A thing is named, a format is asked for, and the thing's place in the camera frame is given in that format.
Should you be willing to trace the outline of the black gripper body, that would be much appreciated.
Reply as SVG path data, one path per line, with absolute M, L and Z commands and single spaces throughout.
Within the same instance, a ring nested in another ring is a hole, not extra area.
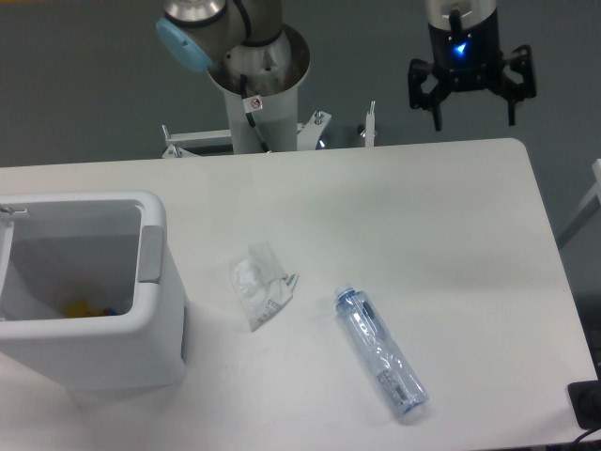
M 425 3 L 433 63 L 431 92 L 450 94 L 502 87 L 502 52 L 495 1 Z

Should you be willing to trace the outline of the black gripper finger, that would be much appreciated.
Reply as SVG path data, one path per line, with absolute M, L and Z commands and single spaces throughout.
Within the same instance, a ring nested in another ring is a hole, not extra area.
M 516 125 L 516 107 L 537 95 L 532 47 L 521 45 L 511 53 L 500 53 L 487 67 L 487 88 L 507 104 L 508 124 Z
M 425 92 L 423 85 L 432 76 L 436 84 Z M 437 132 L 442 130 L 440 105 L 452 92 L 449 73 L 435 63 L 414 58 L 408 68 L 409 107 L 430 112 Z

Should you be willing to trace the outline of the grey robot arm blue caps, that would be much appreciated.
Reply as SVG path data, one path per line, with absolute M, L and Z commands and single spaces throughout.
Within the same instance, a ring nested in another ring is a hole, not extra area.
M 440 104 L 451 93 L 488 90 L 508 105 L 536 95 L 532 49 L 501 50 L 494 1 L 427 1 L 433 60 L 414 58 L 408 68 L 408 102 L 432 114 L 441 128 Z M 235 48 L 268 48 L 285 34 L 280 1 L 168 1 L 156 23 L 171 55 L 186 69 L 205 71 L 225 61 Z

